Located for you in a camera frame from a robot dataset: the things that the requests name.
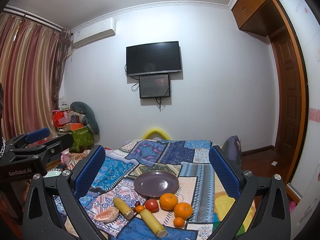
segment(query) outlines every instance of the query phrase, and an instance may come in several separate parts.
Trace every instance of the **patchwork quilt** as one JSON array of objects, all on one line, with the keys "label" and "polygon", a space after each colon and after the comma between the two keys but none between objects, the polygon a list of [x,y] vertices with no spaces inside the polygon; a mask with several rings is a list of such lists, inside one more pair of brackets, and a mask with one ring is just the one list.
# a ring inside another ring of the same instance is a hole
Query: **patchwork quilt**
[{"label": "patchwork quilt", "polygon": [[[209,163],[211,145],[210,141],[204,140],[133,140],[120,149],[106,150],[104,164],[87,195],[79,201],[108,239],[156,240],[138,214],[130,221],[119,215],[112,223],[98,222],[93,217],[113,205],[114,197],[120,197],[129,206],[134,206],[137,200],[143,203],[148,197],[134,190],[135,178],[151,170],[167,171],[179,180],[179,189],[175,193],[179,202],[190,203],[194,211],[182,229],[173,226],[173,212],[160,209],[154,213],[168,231],[167,236],[162,239],[206,240],[234,202],[233,198],[227,196]],[[55,201],[62,219],[68,223],[60,198],[55,197]],[[252,203],[238,235],[247,230],[254,213],[255,206]]]}]

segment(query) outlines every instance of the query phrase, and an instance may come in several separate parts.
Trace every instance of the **orange box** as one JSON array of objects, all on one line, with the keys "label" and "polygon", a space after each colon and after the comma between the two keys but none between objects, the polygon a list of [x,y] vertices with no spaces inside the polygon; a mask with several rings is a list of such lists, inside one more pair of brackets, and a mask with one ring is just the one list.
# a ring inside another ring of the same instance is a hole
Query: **orange box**
[{"label": "orange box", "polygon": [[82,123],[67,123],[64,125],[65,131],[74,131],[82,128],[84,125]]}]

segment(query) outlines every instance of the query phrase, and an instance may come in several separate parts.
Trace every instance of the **small orange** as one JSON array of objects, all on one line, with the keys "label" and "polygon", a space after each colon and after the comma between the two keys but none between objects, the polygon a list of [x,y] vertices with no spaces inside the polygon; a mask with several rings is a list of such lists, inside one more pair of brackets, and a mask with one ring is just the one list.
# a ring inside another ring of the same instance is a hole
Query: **small orange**
[{"label": "small orange", "polygon": [[141,212],[142,210],[144,210],[144,209],[145,209],[145,207],[142,206],[142,205],[136,206],[136,212],[137,212],[138,214],[140,214],[140,212]]},{"label": "small orange", "polygon": [[172,193],[165,193],[160,197],[159,204],[162,209],[173,210],[178,204],[178,198]]},{"label": "small orange", "polygon": [[173,220],[173,225],[176,228],[182,228],[184,226],[184,219],[183,218],[175,218]]},{"label": "small orange", "polygon": [[185,202],[178,203],[173,209],[175,217],[181,217],[186,220],[188,217],[192,215],[192,206]]}]

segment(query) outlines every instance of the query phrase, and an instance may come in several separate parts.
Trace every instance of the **red tomato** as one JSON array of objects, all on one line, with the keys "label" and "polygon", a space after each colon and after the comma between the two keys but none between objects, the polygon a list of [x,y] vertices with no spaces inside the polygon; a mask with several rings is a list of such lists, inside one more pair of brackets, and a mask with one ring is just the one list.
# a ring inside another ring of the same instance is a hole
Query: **red tomato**
[{"label": "red tomato", "polygon": [[156,212],[159,210],[159,205],[158,202],[155,199],[148,199],[145,203],[144,206],[146,209],[148,209],[150,212]]}]

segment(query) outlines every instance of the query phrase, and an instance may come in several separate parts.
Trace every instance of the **purple plate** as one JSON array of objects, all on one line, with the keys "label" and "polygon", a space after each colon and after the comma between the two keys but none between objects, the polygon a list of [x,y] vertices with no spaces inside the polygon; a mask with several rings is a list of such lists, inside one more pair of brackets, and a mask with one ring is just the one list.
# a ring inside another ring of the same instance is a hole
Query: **purple plate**
[{"label": "purple plate", "polygon": [[148,197],[160,197],[165,193],[175,193],[179,181],[167,171],[147,171],[134,180],[134,188]]}]

